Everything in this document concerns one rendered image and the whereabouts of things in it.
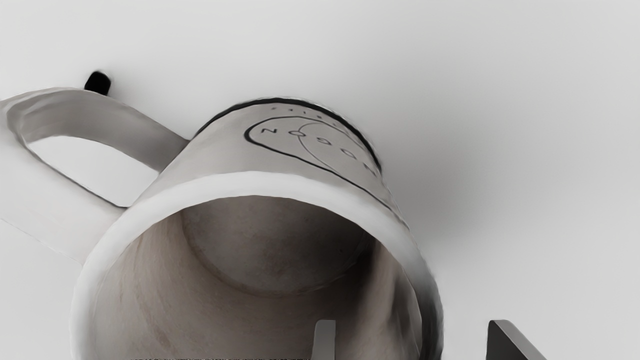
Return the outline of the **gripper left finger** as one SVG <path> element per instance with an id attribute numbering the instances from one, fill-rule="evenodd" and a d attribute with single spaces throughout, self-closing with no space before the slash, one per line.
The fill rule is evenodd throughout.
<path id="1" fill-rule="evenodd" d="M 335 360 L 336 321 L 318 320 L 315 324 L 311 360 Z"/>

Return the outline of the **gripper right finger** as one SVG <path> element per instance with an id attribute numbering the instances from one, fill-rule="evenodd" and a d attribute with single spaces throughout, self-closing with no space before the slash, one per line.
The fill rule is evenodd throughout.
<path id="1" fill-rule="evenodd" d="M 547 360 L 509 320 L 490 320 L 487 325 L 486 360 Z"/>

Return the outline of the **white mug with black print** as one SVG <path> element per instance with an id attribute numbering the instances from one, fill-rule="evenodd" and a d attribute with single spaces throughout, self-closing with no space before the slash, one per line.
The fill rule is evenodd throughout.
<path id="1" fill-rule="evenodd" d="M 441 360 L 434 276 L 364 137 L 262 98 L 187 140 L 85 89 L 0 101 L 0 217 L 82 264 L 72 360 Z"/>

